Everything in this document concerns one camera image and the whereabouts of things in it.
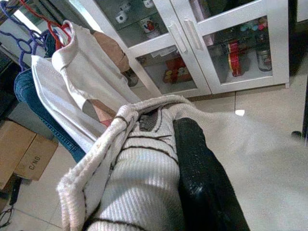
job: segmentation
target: red hanger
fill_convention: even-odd
[[[61,41],[58,38],[58,36],[54,33],[54,31],[53,31],[53,29],[51,27],[52,25],[60,28],[67,35],[68,42],[71,41],[70,35],[64,30],[65,28],[68,27],[68,25],[60,25],[60,24],[58,24],[58,23],[56,23],[54,21],[49,20],[45,16],[36,13],[29,5],[26,4],[26,0],[19,0],[19,1],[30,13],[32,13],[36,17],[41,18],[41,19],[43,19],[43,20],[45,20],[47,22],[48,30],[50,31],[51,35],[54,37],[54,39],[56,41],[56,50],[60,49],[61,47],[65,47],[65,45],[63,43],[61,43]]]

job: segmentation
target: cabinet handle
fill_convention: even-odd
[[[179,33],[179,30],[177,28],[177,26],[175,24],[171,24],[170,26],[168,26],[168,29],[170,31],[171,36],[173,37],[179,51],[181,53],[186,53],[187,52],[187,47]]]
[[[184,23],[186,25],[186,28],[187,28],[190,36],[192,37],[195,48],[197,50],[203,51],[203,46],[202,46],[202,43],[201,43],[200,38],[198,36],[198,32],[196,30],[196,27],[193,24],[193,21],[191,21],[189,19],[184,19]]]

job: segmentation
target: tiled floor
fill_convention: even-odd
[[[244,116],[270,123],[273,128],[282,128],[283,132],[291,134],[293,130],[301,130],[307,70],[308,58],[305,58],[297,75],[291,77],[290,89],[280,85],[244,90],[194,104],[207,112],[242,109],[245,110]],[[143,100],[151,98],[147,89],[139,86],[133,91]],[[41,179],[21,186],[12,223],[3,231],[60,231],[61,210],[56,186],[60,177],[74,164],[69,152],[59,146]]]

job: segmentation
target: clothes hanger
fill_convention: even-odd
[[[46,38],[48,31],[44,31],[43,33],[38,33],[35,30],[31,30],[27,25],[25,25],[23,22],[21,22],[18,18],[14,17],[12,14],[7,12],[7,9],[11,8],[16,8],[18,6],[8,6],[7,1],[0,1],[0,8],[3,11],[3,13],[7,16],[7,18],[11,21],[13,21],[15,24],[24,27],[28,31],[28,35],[30,36],[30,39],[28,41],[24,40],[23,38],[17,38],[15,35],[13,35],[10,32],[4,32],[0,30],[0,33],[6,36],[9,36],[13,38],[16,41],[16,44],[18,48],[21,50],[18,63],[21,67],[21,71],[24,71],[28,69],[28,65],[24,63],[24,55],[25,54],[36,54],[37,47],[40,46],[44,48],[45,50],[47,49],[46,47]]]
[[[65,28],[68,27],[68,25],[60,25],[54,21],[51,21],[49,20],[48,18],[46,18],[45,16],[41,15],[41,14],[38,14],[36,13],[29,5],[27,5],[26,3],[26,0],[19,0],[20,3],[30,12],[32,13],[34,16],[38,17],[38,18],[41,18],[43,19],[44,21],[47,22],[47,27],[48,27],[48,30],[49,32],[51,33],[51,35],[54,37],[55,41],[56,41],[56,49],[60,49],[61,47],[64,47],[65,45],[63,43],[61,43],[60,39],[58,38],[58,36],[55,34],[55,32],[53,31],[52,27],[51,26],[56,26],[58,28],[60,28],[64,33],[65,35],[68,37],[68,43],[70,42],[71,40],[71,37],[70,35],[65,31]]]

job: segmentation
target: cardboard box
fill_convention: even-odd
[[[58,144],[12,121],[0,126],[0,189],[13,173],[39,180]]]

